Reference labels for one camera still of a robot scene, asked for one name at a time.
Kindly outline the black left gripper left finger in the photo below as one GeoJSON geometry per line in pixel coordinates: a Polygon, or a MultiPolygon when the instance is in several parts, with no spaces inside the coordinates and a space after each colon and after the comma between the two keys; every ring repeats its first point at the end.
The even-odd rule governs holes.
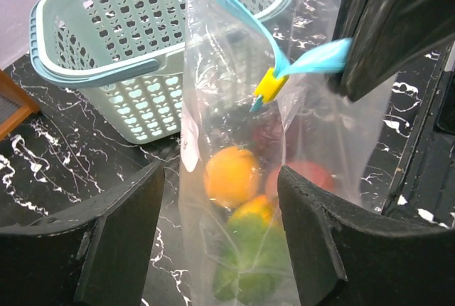
{"type": "Polygon", "coordinates": [[[27,226],[1,229],[2,305],[139,305],[164,192],[150,164],[27,226]]]}

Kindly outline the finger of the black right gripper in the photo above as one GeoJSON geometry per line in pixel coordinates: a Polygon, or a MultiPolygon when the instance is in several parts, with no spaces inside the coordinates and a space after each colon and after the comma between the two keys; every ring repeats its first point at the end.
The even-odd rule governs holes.
{"type": "Polygon", "coordinates": [[[333,37],[352,43],[343,72],[328,85],[355,102],[454,39],[454,0],[342,0],[333,37]]]}

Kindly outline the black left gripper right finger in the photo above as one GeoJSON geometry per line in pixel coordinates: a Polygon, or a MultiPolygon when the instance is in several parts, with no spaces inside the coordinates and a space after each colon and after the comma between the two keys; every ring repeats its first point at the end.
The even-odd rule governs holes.
{"type": "Polygon", "coordinates": [[[367,211],[289,167],[279,206],[302,305],[453,305],[454,231],[367,211]]]}

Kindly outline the brown passion fruit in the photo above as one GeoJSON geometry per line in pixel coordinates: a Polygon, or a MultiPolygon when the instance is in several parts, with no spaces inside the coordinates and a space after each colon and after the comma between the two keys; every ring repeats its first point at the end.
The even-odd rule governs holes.
{"type": "MultiPolygon", "coordinates": [[[[332,177],[332,174],[327,169],[324,169],[321,165],[314,162],[302,160],[287,162],[286,165],[325,191],[335,191],[335,181],[332,177]]],[[[274,168],[267,177],[264,194],[269,199],[273,199],[278,195],[277,179],[280,169],[281,166],[274,168]]]]}

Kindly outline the orange green mango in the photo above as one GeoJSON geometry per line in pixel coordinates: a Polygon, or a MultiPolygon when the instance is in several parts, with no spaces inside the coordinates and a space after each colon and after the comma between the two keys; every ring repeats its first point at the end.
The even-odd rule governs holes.
{"type": "Polygon", "coordinates": [[[213,278],[216,300],[263,305],[281,284],[289,267],[282,225],[275,205],[264,195],[241,205],[228,218],[231,235],[220,255],[213,278]]]}

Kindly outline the dark purple passion fruit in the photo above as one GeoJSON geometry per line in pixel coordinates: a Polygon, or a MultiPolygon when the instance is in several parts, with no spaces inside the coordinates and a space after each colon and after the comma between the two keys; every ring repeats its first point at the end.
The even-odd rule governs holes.
{"type": "Polygon", "coordinates": [[[290,126],[284,131],[279,115],[268,115],[256,121],[252,128],[252,151],[267,160],[276,159],[286,149],[286,158],[292,156],[299,130],[290,126]]]}

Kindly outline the small yellow orange fruit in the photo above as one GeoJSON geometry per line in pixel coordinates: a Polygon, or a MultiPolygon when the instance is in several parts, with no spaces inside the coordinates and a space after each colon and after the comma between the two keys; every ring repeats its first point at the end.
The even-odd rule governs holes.
{"type": "Polygon", "coordinates": [[[256,195],[261,168],[248,149],[226,147],[205,165],[204,187],[208,198],[225,208],[237,208],[256,195]]]}

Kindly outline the clear bag blue zipper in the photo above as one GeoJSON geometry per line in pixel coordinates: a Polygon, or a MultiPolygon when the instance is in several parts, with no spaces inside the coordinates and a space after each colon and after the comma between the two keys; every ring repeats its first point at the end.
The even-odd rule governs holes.
{"type": "Polygon", "coordinates": [[[288,166],[380,212],[365,189],[394,79],[337,94],[345,0],[186,0],[178,206],[194,305],[298,305],[277,179],[288,166]]]}

